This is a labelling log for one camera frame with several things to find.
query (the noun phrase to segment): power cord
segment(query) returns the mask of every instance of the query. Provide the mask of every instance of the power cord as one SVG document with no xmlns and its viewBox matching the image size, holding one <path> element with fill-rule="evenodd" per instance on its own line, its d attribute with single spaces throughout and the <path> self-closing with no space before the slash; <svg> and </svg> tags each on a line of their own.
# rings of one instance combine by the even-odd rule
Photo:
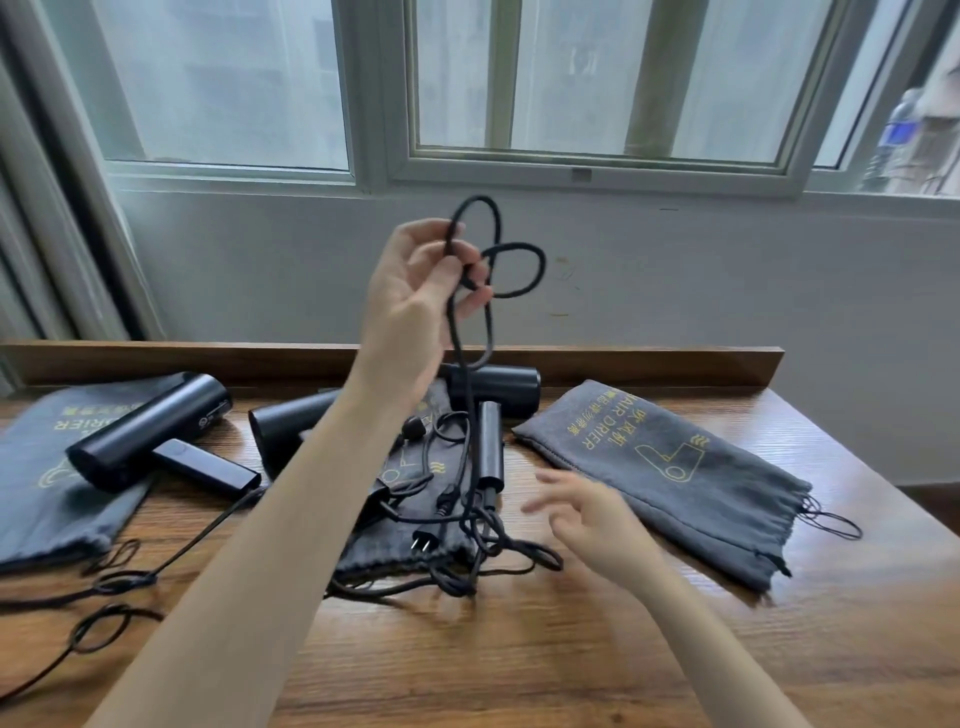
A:
<svg viewBox="0 0 960 728">
<path fill-rule="evenodd" d="M 537 273 L 533 280 L 527 285 L 514 291 L 505 293 L 495 293 L 495 299 L 511 299 L 523 296 L 534 290 L 543 280 L 543 274 L 546 271 L 546 254 L 543 250 L 531 243 L 511 242 L 503 243 L 500 238 L 503 225 L 500 218 L 500 209 L 496 202 L 487 195 L 474 195 L 464 200 L 457 211 L 454 212 L 450 220 L 450 225 L 446 230 L 444 240 L 444 254 L 453 255 L 453 236 L 457 230 L 457 224 L 467 209 L 474 203 L 483 203 L 493 215 L 493 245 L 481 253 L 481 257 L 488 260 L 490 273 L 487 276 L 487 285 L 491 283 L 493 268 L 496 264 L 496 258 L 502 253 L 514 250 L 522 250 L 533 253 L 537 256 Z M 469 278 L 469 269 L 464 271 L 460 284 L 469 290 L 476 290 L 476 284 Z M 330 581 L 327 588 L 328 596 L 339 596 L 341 598 L 351 599 L 380 599 L 386 596 L 395 596 L 405 592 L 418 589 L 423 586 L 437 586 L 446 594 L 451 596 L 473 596 L 476 594 L 477 580 L 481 576 L 495 576 L 501 574 L 520 575 L 529 573 L 537 566 L 545 569 L 559 571 L 564 567 L 564 560 L 556 551 L 548 546 L 537 544 L 532 541 L 515 539 L 507 534 L 503 521 L 496 512 L 496 491 L 493 488 L 479 488 L 479 427 L 477 426 L 476 403 L 473 400 L 473 388 L 471 381 L 471 372 L 487 364 L 493 355 L 493 316 L 491 306 L 487 303 L 484 306 L 484 320 L 487 328 L 487 343 L 483 354 L 474 362 L 467 362 L 464 355 L 463 343 L 460 339 L 460 332 L 457 329 L 457 318 L 455 310 L 455 294 L 450 296 L 446 302 L 446 322 L 450 327 L 450 343 L 453 347 L 453 358 L 456 365 L 463 373 L 464 397 L 466 400 L 466 412 L 450 412 L 445 415 L 446 419 L 435 423 L 432 434 L 440 437 L 447 442 L 466 442 L 469 441 L 469 448 L 464 448 L 464 456 L 461 460 L 461 467 L 458 477 L 449 488 L 437 499 L 437 515 L 430 519 L 414 519 L 401 516 L 397 510 L 389 503 L 381 504 L 387 516 L 401 523 L 416 523 L 423 528 L 418 528 L 414 533 L 414 540 L 411 546 L 414 550 L 428 552 L 435 548 L 442 540 L 442 529 L 450 523 L 457 523 L 460 529 L 467 534 L 477 546 L 477 553 L 473 559 L 469 571 L 466 574 L 458 574 L 449 567 L 428 566 L 428 576 L 412 579 L 410 581 L 396 584 L 391 587 L 375 588 L 364 586 L 350 586 L 336 579 Z M 464 434 L 461 438 L 444 435 L 442 430 L 444 425 L 454 417 L 465 419 L 463 422 Z M 423 443 L 423 460 L 428 460 L 427 449 L 430 447 L 432 438 L 426 438 Z M 466 454 L 469 451 L 472 467 L 470 468 L 470 483 L 467 493 L 464 497 L 464 507 L 459 513 L 452 514 L 455 507 L 456 494 L 460 490 L 460 483 L 463 480 L 463 471 L 466 464 Z M 530 564 L 521 569 L 492 569 L 484 570 L 483 565 L 487 559 L 500 555 L 504 551 L 514 551 L 520 553 L 530 560 Z"/>
<path fill-rule="evenodd" d="M 217 526 L 223 523 L 238 510 L 260 498 L 260 496 L 262 496 L 266 490 L 267 487 L 263 486 L 260 488 L 254 488 L 253 490 L 244 494 L 243 497 L 232 503 L 227 510 L 211 521 L 206 528 L 204 528 L 204 530 L 194 536 L 185 546 L 182 546 L 177 553 L 175 553 L 155 569 L 118 569 L 115 571 L 104 571 L 105 569 L 111 569 L 117 566 L 124 567 L 130 562 L 134 554 L 140 548 L 140 542 L 137 539 L 130 539 L 129 541 L 125 541 L 123 544 L 121 544 L 120 547 L 118 547 L 116 551 L 109 556 L 109 558 L 104 557 L 99 559 L 81 571 L 81 574 L 84 576 L 101 572 L 100 575 L 94 579 L 93 585 L 90 588 L 82 589 L 77 592 L 71 592 L 65 595 L 50 596 L 42 599 L 0 600 L 0 611 L 27 612 L 36 609 L 59 609 L 67 604 L 71 604 L 75 601 L 80 601 L 81 599 L 86 599 L 91 596 L 118 596 L 137 589 L 152 587 L 157 582 L 162 571 L 180 559 L 183 554 L 196 546 L 200 541 L 206 538 L 211 531 L 213 531 Z M 103 619 L 110 619 L 113 617 L 120 617 L 121 620 L 120 623 L 117 624 L 116 628 L 106 638 L 97 643 L 84 643 L 84 637 L 86 637 L 89 631 L 98 622 Z M 29 690 L 32 686 L 36 685 L 36 683 L 49 675 L 60 663 L 66 660 L 71 653 L 88 655 L 93 652 L 99 652 L 104 647 L 116 642 L 127 630 L 127 627 L 130 626 L 131 620 L 134 617 L 153 619 L 154 621 L 163 621 L 164 615 L 161 612 L 157 612 L 153 609 L 141 609 L 139 607 L 133 607 L 130 604 L 124 603 L 106 604 L 100 609 L 91 612 L 86 617 L 78 621 L 76 625 L 74 625 L 74 628 L 70 631 L 70 636 L 67 639 L 66 648 L 53 660 L 53 662 L 51 662 L 47 667 L 42 669 L 26 682 L 21 683 L 13 690 L 7 691 L 0 695 L 0 708 L 5 706 L 21 693 Z"/>
</svg>

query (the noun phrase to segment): plastic bottle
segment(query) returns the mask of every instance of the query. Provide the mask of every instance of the plastic bottle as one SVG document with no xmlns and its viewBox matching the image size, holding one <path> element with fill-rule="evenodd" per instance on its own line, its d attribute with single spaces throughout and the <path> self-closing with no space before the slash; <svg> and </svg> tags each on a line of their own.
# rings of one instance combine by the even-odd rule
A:
<svg viewBox="0 0 960 728">
<path fill-rule="evenodd" d="M 920 100 L 922 88 L 907 88 L 900 98 L 900 103 L 890 114 L 890 121 L 883 128 L 880 143 L 867 171 L 860 182 L 861 192 L 883 192 L 890 182 L 890 174 L 900 161 L 898 151 L 905 149 L 920 128 L 920 115 L 917 113 L 917 102 Z"/>
</svg>

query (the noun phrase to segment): curtain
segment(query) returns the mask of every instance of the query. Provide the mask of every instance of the curtain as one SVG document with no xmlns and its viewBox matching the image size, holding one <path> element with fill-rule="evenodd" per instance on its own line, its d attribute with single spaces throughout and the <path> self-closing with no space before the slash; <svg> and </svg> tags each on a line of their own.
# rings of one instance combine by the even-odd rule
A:
<svg viewBox="0 0 960 728">
<path fill-rule="evenodd" d="M 165 338 L 38 0 L 0 2 L 0 336 Z"/>
</svg>

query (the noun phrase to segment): wooden ledge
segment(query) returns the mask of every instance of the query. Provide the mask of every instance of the wooden ledge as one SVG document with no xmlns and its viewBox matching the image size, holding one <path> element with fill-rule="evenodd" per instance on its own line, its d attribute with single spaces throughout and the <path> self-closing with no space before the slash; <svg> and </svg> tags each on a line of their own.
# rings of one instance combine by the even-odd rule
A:
<svg viewBox="0 0 960 728">
<path fill-rule="evenodd" d="M 480 347 L 468 347 L 474 358 Z M 0 344 L 19 383 L 56 386 L 181 371 L 203 371 L 228 385 L 339 384 L 357 347 L 329 344 L 193 344 L 172 342 L 14 341 Z M 783 350 L 710 347 L 498 347 L 497 364 L 536 367 L 543 385 L 584 379 L 612 386 L 740 386 L 770 384 Z"/>
</svg>

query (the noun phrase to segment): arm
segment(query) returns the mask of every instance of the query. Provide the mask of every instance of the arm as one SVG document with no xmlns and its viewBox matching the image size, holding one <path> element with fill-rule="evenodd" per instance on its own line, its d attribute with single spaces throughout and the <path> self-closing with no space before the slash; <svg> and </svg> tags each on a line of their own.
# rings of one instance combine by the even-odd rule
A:
<svg viewBox="0 0 960 728">
<path fill-rule="evenodd" d="M 547 507 L 554 535 L 643 603 L 716 728 L 810 728 L 700 593 L 667 566 L 619 493 L 575 473 L 537 478 L 550 487 L 524 511 Z"/>
<path fill-rule="evenodd" d="M 403 418 L 443 353 L 446 299 L 463 264 L 443 258 L 448 221 L 401 226 L 373 274 L 344 391 L 233 537 L 187 590 L 89 727 L 266 725 L 349 532 Z M 471 278 L 482 283 L 487 266 Z M 489 286 L 463 299 L 469 315 Z"/>
</svg>

